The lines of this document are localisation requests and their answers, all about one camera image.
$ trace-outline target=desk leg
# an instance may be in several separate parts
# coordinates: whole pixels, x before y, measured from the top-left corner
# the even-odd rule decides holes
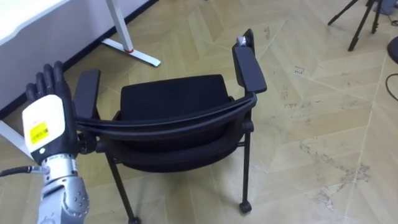
[[[160,60],[134,49],[118,0],[106,0],[106,3],[112,15],[112,19],[119,34],[119,38],[121,39],[121,43],[111,39],[105,39],[102,41],[102,43],[138,58],[139,60],[147,62],[155,67],[158,67],[160,65]]]
[[[5,122],[0,120],[0,135],[5,137],[8,141],[13,143],[19,150],[21,150],[24,154],[29,156],[32,159],[29,151],[25,145],[25,139],[18,132],[8,126]]]

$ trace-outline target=white hand casing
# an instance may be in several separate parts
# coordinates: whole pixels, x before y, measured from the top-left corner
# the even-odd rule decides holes
[[[65,131],[63,103],[56,95],[47,95],[22,112],[25,143],[30,153],[42,148]]]

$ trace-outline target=black cable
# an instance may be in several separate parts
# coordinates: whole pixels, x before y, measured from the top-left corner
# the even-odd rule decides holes
[[[387,90],[388,94],[390,94],[390,96],[393,97],[393,99],[395,99],[396,101],[398,101],[398,98],[397,98],[394,94],[391,93],[390,88],[388,87],[388,79],[390,79],[390,78],[393,77],[393,76],[398,76],[398,73],[391,74],[391,75],[389,75],[389,76],[386,78],[386,90]]]
[[[391,25],[392,25],[392,26],[395,26],[395,27],[398,27],[398,20],[392,20],[392,19],[391,19],[391,16],[390,16],[388,13],[386,13],[385,10],[384,10],[383,8],[381,8],[381,10],[386,14],[386,16],[388,17],[388,19],[389,19],[390,22],[391,22]]]
[[[5,177],[14,174],[29,174],[32,172],[32,166],[15,167],[0,171],[0,177]]]

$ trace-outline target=black chair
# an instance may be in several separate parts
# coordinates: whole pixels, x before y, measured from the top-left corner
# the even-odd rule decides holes
[[[245,96],[229,97],[221,75],[178,78],[123,87],[120,111],[100,120],[96,109],[100,71],[84,72],[75,93],[85,153],[106,154],[129,223],[134,216],[116,164],[146,172],[180,172],[213,164],[244,147],[243,201],[248,202],[251,110],[256,94],[267,90],[248,30],[232,48],[236,78]]]

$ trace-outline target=yellow label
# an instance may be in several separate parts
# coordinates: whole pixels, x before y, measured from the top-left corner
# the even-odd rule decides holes
[[[45,139],[49,135],[49,129],[45,122],[36,125],[30,130],[30,141],[33,144]]]

